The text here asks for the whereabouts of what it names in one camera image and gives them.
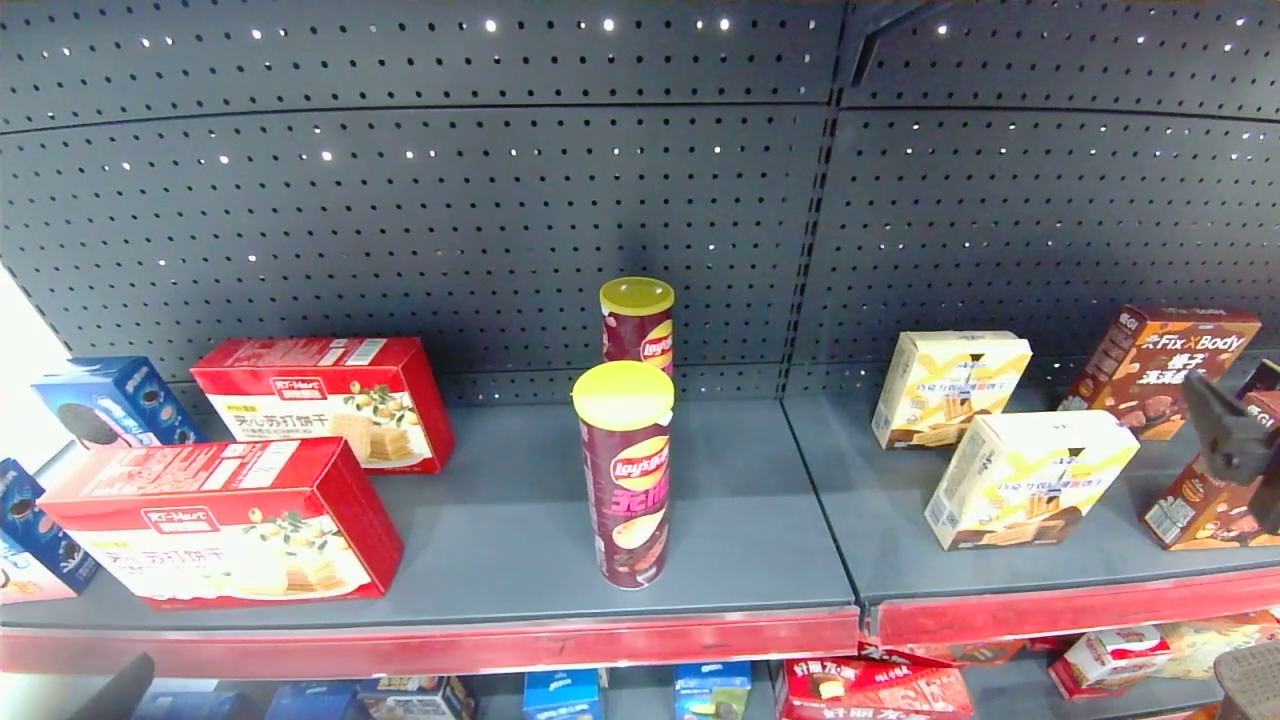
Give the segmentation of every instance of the pegboard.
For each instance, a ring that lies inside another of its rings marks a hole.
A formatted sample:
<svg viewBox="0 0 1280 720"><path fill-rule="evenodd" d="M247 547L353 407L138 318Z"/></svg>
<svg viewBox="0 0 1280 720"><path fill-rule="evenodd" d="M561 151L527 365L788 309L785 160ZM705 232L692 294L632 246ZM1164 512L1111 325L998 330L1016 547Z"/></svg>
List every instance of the pegboard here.
<svg viewBox="0 0 1280 720"><path fill-rule="evenodd" d="M3 138L4 260L73 354L170 378L234 336L415 334L442 372L586 368L612 277L685 364L778 363L820 108L384 110Z"/></svg>
<svg viewBox="0 0 1280 720"><path fill-rule="evenodd" d="M1261 122L842 111L795 361L884 360L936 328L1069 357L1129 301L1249 307L1275 347L1277 170Z"/></svg>
<svg viewBox="0 0 1280 720"><path fill-rule="evenodd" d="M951 3L879 37L844 104L1280 120L1277 37L1274 0Z"/></svg>
<svg viewBox="0 0 1280 720"><path fill-rule="evenodd" d="M827 101L840 3L6 4L0 129L376 106Z"/></svg>

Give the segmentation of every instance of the red box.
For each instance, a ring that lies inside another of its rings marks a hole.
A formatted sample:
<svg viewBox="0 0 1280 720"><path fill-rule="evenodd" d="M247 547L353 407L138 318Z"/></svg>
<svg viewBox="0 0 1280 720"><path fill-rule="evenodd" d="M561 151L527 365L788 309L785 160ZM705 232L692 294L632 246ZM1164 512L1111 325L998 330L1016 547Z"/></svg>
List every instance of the red box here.
<svg viewBox="0 0 1280 720"><path fill-rule="evenodd" d="M955 667L846 657L782 661L774 700L782 720L973 717L969 688Z"/></svg>
<svg viewBox="0 0 1280 720"><path fill-rule="evenodd" d="M157 610L381 597L404 551L337 437L97 450L40 506Z"/></svg>
<svg viewBox="0 0 1280 720"><path fill-rule="evenodd" d="M229 340L191 374L236 439L342 436L370 473L439 473L453 454L417 338Z"/></svg>

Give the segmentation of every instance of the oreo box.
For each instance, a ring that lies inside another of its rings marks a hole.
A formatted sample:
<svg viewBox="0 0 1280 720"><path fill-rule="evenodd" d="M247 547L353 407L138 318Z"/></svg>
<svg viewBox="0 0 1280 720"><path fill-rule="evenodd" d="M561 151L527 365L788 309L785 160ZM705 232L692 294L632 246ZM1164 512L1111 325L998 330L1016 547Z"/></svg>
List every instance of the oreo box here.
<svg viewBox="0 0 1280 720"><path fill-rule="evenodd" d="M36 505L44 493L17 460L0 460L0 603L76 597L97 571L97 562Z"/></svg>
<svg viewBox="0 0 1280 720"><path fill-rule="evenodd" d="M31 387L90 450L205 442L146 357L74 357Z"/></svg>

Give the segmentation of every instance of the cardboard box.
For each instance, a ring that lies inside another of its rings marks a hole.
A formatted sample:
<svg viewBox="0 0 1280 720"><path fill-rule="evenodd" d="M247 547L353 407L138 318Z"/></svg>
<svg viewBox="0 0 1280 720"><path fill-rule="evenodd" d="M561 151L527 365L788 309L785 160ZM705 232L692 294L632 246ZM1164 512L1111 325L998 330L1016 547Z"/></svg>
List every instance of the cardboard box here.
<svg viewBox="0 0 1280 720"><path fill-rule="evenodd" d="M244 720L252 705L241 692L147 693L133 720Z"/></svg>
<svg viewBox="0 0 1280 720"><path fill-rule="evenodd" d="M1004 331L905 332L884 377L872 429L881 447L945 447L975 414L1000 413L1032 359Z"/></svg>
<svg viewBox="0 0 1280 720"><path fill-rule="evenodd" d="M229 340L191 374L237 439L342 436L370 473L439 473L453 452L417 338Z"/></svg>
<svg viewBox="0 0 1280 720"><path fill-rule="evenodd" d="M76 597L97 562L36 503L45 495L17 460L0 460L0 603Z"/></svg>
<svg viewBox="0 0 1280 720"><path fill-rule="evenodd" d="M1106 410L1140 439L1169 439L1187 419L1187 373L1217 382L1261 328L1245 310L1125 305L1059 410Z"/></svg>
<svg viewBox="0 0 1280 720"><path fill-rule="evenodd" d="M1165 623L1157 629L1172 650L1172 657L1152 671L1157 678L1208 679L1219 655L1280 639L1280 624L1266 611Z"/></svg>
<svg viewBox="0 0 1280 720"><path fill-rule="evenodd" d="M90 450L205 441L146 357L74 357L31 387Z"/></svg>
<svg viewBox="0 0 1280 720"><path fill-rule="evenodd" d="M1172 657L1160 630L1144 625L1085 633L1048 674L1066 700L1123 694Z"/></svg>
<svg viewBox="0 0 1280 720"><path fill-rule="evenodd" d="M476 700L456 675L389 675L360 682L374 720L474 720Z"/></svg>
<svg viewBox="0 0 1280 720"><path fill-rule="evenodd" d="M1266 428L1280 421L1280 392L1251 392L1243 405ZM1197 454L1142 521L1169 550L1280 544L1280 536L1262 532L1249 514L1249 500L1261 482L1261 475L1248 486L1220 480Z"/></svg>
<svg viewBox="0 0 1280 720"><path fill-rule="evenodd" d="M525 720L604 720L603 670L525 674Z"/></svg>
<svg viewBox="0 0 1280 720"><path fill-rule="evenodd" d="M740 720L750 692L750 662L677 665L676 719Z"/></svg>
<svg viewBox="0 0 1280 720"><path fill-rule="evenodd" d="M99 450L40 506L157 610L381 597L403 552L337 437Z"/></svg>
<svg viewBox="0 0 1280 720"><path fill-rule="evenodd" d="M1101 410L982 415L925 519L945 550L1055 544L1137 451L1133 433Z"/></svg>
<svg viewBox="0 0 1280 720"><path fill-rule="evenodd" d="M955 667L846 657L783 660L774 701L782 720L973 717L969 688Z"/></svg>

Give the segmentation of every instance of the brown snack box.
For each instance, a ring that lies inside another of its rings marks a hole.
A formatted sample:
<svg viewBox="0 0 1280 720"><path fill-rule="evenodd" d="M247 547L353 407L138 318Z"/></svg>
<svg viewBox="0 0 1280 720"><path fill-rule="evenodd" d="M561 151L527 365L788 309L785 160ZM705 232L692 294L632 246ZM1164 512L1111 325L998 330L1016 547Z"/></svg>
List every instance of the brown snack box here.
<svg viewBox="0 0 1280 720"><path fill-rule="evenodd" d="M1280 420L1280 392L1251 392L1244 409L1270 429ZM1220 480L1197 454L1142 521L1167 550L1280 544L1280 536L1261 532L1249 515L1249 498L1261 480L1248 486Z"/></svg>
<svg viewBox="0 0 1280 720"><path fill-rule="evenodd" d="M1261 328L1245 310L1125 305L1057 409L1106 410L1138 439L1169 439L1187 420L1187 373L1217 382Z"/></svg>

